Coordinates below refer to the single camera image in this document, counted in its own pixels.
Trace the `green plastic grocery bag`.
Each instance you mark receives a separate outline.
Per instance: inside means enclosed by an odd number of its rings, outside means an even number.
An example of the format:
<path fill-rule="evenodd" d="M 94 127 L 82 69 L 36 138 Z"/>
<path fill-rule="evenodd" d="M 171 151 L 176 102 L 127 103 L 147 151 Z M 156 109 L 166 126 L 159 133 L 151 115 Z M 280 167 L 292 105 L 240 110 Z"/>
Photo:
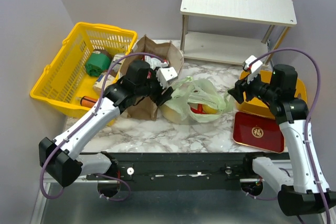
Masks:
<path fill-rule="evenodd" d="M 233 98 L 227 93 L 219 93 L 207 79 L 186 77 L 172 85 L 174 92 L 171 99 L 160 106 L 161 114 L 168 121 L 193 125 L 209 123 L 218 120 L 225 113 L 233 110 Z M 217 109 L 219 114 L 195 114 L 191 111 L 191 104 L 206 104 Z"/>

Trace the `red chili pepper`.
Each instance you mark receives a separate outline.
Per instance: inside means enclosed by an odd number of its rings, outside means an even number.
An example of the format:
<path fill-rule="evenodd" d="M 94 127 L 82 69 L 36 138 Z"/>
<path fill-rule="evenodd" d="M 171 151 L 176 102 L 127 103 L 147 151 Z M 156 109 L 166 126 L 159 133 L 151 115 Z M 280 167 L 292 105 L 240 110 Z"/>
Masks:
<path fill-rule="evenodd" d="M 203 105 L 202 104 L 191 104 L 190 105 L 190 109 L 193 113 L 195 114 L 207 114 L 204 110 L 203 110 Z"/>

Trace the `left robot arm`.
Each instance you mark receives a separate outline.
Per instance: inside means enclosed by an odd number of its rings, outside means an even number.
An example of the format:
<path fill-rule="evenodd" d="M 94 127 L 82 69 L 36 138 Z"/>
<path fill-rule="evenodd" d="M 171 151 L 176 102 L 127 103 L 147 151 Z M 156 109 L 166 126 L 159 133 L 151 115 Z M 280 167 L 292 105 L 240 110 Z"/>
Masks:
<path fill-rule="evenodd" d="M 79 176 L 99 173 L 104 179 L 116 175 L 116 166 L 103 153 L 80 156 L 88 142 L 107 123 L 120 116 L 137 100 L 149 97 L 157 106 L 171 98 L 171 83 L 178 78 L 173 67 L 153 70 L 144 60 L 132 61 L 126 74 L 109 85 L 95 105 L 72 127 L 53 140 L 44 138 L 38 145 L 39 161 L 62 187 L 71 185 Z"/>

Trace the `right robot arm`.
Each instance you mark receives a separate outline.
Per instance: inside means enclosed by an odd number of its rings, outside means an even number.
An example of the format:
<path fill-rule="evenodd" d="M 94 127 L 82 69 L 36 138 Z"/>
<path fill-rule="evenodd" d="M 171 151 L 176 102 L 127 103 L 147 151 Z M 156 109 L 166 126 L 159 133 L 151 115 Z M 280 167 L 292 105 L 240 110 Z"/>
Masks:
<path fill-rule="evenodd" d="M 335 206 L 335 192 L 326 182 L 314 150 L 308 106 L 295 96 L 297 76 L 294 67 L 279 64 L 269 83 L 262 82 L 259 73 L 250 73 L 228 90 L 239 104 L 253 98 L 267 104 L 286 140 L 292 177 L 266 156 L 254 156 L 241 165 L 246 177 L 259 175 L 272 187 L 286 216 L 320 214 Z"/>

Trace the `yellow plastic tub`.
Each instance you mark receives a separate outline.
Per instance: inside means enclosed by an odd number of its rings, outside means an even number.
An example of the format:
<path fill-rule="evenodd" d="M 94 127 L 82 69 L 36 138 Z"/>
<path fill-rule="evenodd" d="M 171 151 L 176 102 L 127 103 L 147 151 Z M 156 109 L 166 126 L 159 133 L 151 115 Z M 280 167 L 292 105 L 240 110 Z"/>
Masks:
<path fill-rule="evenodd" d="M 262 82 L 269 83 L 272 76 L 272 71 L 261 70 L 260 75 Z M 308 102 L 306 87 L 300 79 L 297 79 L 295 97 L 304 100 L 306 103 Z M 269 111 L 268 107 L 257 98 L 253 98 L 248 102 L 244 101 L 242 104 L 235 102 L 235 104 L 237 110 L 240 112 L 261 116 L 268 119 L 275 119 L 275 117 Z"/>

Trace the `white chips packet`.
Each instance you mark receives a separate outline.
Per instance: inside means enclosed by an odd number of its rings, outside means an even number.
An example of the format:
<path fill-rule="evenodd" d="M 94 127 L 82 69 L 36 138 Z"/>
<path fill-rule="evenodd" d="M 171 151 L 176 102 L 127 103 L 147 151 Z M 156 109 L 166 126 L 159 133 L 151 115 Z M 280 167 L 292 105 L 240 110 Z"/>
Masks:
<path fill-rule="evenodd" d="M 149 55 L 145 55 L 143 60 L 147 62 L 153 70 L 156 70 L 157 68 L 167 68 L 169 66 L 169 63 L 166 60 L 162 62 L 160 59 L 153 58 Z"/>

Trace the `brown paper bag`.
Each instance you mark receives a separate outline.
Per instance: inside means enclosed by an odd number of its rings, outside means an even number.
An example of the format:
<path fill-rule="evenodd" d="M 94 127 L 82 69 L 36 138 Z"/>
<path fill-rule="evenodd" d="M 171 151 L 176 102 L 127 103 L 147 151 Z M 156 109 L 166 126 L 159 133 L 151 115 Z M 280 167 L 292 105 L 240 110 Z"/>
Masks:
<path fill-rule="evenodd" d="M 152 40 L 147 35 L 144 35 L 134 44 L 131 52 L 144 52 L 159 56 L 167 60 L 169 66 L 174 67 L 178 74 L 183 69 L 184 56 L 175 40 Z M 157 111 L 158 106 L 149 97 L 146 97 L 138 105 L 126 109 L 124 114 L 132 119 L 155 121 Z"/>

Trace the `red lacquer tray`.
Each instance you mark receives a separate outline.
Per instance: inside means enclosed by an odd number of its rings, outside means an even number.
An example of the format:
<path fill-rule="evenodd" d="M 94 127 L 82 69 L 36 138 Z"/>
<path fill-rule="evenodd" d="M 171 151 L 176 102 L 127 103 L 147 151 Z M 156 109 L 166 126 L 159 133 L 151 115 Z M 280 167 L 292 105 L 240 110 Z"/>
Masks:
<path fill-rule="evenodd" d="M 237 112 L 234 119 L 235 143 L 263 151 L 282 153 L 285 139 L 275 120 Z"/>

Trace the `white small carton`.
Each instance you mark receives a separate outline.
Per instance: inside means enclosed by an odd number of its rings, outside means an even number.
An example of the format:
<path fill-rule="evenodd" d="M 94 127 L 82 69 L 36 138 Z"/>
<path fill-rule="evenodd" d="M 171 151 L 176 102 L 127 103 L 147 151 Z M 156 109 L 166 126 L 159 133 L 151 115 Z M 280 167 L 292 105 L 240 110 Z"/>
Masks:
<path fill-rule="evenodd" d="M 112 59 L 112 62 L 111 62 L 111 65 L 113 65 L 113 68 L 112 70 L 114 72 L 118 72 L 124 62 L 124 59 L 123 57 L 125 56 L 125 54 L 115 54 L 113 56 L 113 59 Z"/>

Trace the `orange bottle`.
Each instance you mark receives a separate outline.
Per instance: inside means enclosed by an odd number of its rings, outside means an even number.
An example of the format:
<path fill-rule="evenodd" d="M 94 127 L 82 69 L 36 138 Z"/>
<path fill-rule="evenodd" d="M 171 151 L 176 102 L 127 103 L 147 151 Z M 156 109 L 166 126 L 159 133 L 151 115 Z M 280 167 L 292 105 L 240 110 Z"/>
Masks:
<path fill-rule="evenodd" d="M 76 101 L 78 101 L 79 104 L 83 107 L 92 108 L 97 103 L 98 100 L 89 96 L 83 96 L 83 97 L 76 97 Z"/>

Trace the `white two-tier shelf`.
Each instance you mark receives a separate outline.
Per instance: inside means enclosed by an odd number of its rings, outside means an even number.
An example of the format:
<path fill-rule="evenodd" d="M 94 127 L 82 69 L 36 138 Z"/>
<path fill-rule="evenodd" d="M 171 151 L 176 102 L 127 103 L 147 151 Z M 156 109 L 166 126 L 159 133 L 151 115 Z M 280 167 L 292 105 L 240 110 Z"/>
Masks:
<path fill-rule="evenodd" d="M 277 48 L 297 24 L 293 0 L 182 0 L 186 59 L 241 64 Z"/>

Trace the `yellow plastic shopping basket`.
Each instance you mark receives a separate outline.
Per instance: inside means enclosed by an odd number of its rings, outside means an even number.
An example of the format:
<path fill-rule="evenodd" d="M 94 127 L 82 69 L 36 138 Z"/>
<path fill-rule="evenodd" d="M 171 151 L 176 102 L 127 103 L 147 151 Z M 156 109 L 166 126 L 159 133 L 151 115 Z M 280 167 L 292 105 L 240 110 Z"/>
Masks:
<path fill-rule="evenodd" d="M 106 24 L 76 23 L 53 61 L 44 68 L 30 97 L 68 117 L 82 117 L 89 108 L 81 106 L 78 99 L 99 97 L 93 90 L 96 79 L 85 70 L 92 52 L 105 49 L 112 56 L 129 54 L 137 38 L 137 32 L 133 30 Z"/>

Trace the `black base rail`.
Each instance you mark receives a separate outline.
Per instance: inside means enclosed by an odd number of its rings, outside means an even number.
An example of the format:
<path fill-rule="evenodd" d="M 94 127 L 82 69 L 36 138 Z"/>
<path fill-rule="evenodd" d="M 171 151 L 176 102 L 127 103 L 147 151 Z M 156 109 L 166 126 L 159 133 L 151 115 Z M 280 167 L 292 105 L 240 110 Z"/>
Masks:
<path fill-rule="evenodd" d="M 258 176 L 254 157 L 289 160 L 287 153 L 108 153 L 112 165 L 107 176 L 117 177 L 132 191 L 240 190 L 242 179 Z"/>

